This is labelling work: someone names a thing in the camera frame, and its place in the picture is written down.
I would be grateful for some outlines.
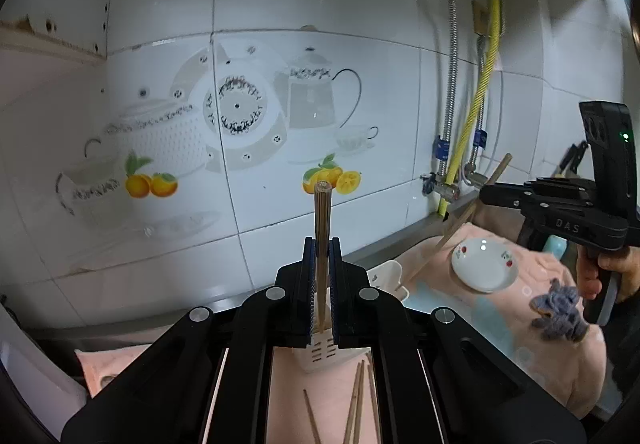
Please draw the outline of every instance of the black metal frame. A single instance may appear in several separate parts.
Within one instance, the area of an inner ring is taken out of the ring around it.
[[[541,251],[549,235],[601,251],[640,246],[636,204],[636,149],[629,110],[605,101],[580,103],[585,136],[591,146],[595,182],[587,179],[538,179],[524,185],[494,184],[480,190],[485,204],[517,208],[525,217],[521,246]],[[603,288],[584,302],[584,318],[606,325],[621,276],[600,269]]]
[[[264,443],[273,347],[310,343],[313,254],[306,239],[303,260],[238,309],[192,310],[70,419],[63,444],[199,443],[207,431],[209,444]],[[338,239],[330,278],[334,342],[371,348],[383,443],[587,442],[580,421],[452,310],[408,310],[370,288]]]

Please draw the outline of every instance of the metal flexible hose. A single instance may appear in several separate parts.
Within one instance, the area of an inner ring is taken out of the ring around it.
[[[482,76],[482,69],[484,68],[485,41],[486,41],[486,36],[484,36],[484,34],[481,34],[481,36],[478,36],[478,84]],[[482,102],[480,103],[480,108],[478,109],[478,120],[476,122],[477,130],[482,130],[482,123],[484,122],[484,101],[485,100],[486,100],[486,94],[482,98]],[[478,158],[478,147],[474,145],[473,148],[471,148],[471,157],[469,158],[469,163],[475,165],[477,158]]]
[[[449,7],[449,77],[447,79],[447,100],[444,109],[444,125],[441,139],[450,143],[453,126],[453,112],[456,104],[456,81],[458,80],[458,10],[456,0],[447,0]],[[438,175],[447,173],[447,161],[438,161]]]

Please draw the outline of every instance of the white plate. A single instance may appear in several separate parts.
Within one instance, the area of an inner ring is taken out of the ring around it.
[[[494,293],[518,277],[518,264],[507,246],[489,239],[467,239],[451,255],[456,275],[481,293]]]

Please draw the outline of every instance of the screw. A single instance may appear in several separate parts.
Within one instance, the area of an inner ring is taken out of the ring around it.
[[[451,323],[455,318],[456,318],[456,315],[453,314],[452,310],[449,310],[449,309],[436,310],[436,320],[438,320],[440,323],[444,323],[444,325]]]
[[[380,293],[376,291],[373,287],[363,287],[362,289],[360,289],[360,292],[358,293],[358,295],[362,299],[372,301],[372,300],[375,300],[380,295]]]
[[[196,307],[189,313],[189,318],[191,321],[204,321],[209,317],[209,310],[204,307]]]
[[[264,295],[269,299],[282,299],[284,298],[286,292],[281,287],[270,287],[264,293]]]

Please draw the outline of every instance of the small white dish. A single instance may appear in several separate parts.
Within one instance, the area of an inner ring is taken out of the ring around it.
[[[507,246],[489,239],[467,239],[451,255],[455,274],[481,293],[495,293],[518,277],[518,264]]]
[[[370,286],[385,291],[404,303],[409,297],[409,290],[402,286],[396,291],[401,277],[402,265],[395,260],[386,261],[367,271]]]

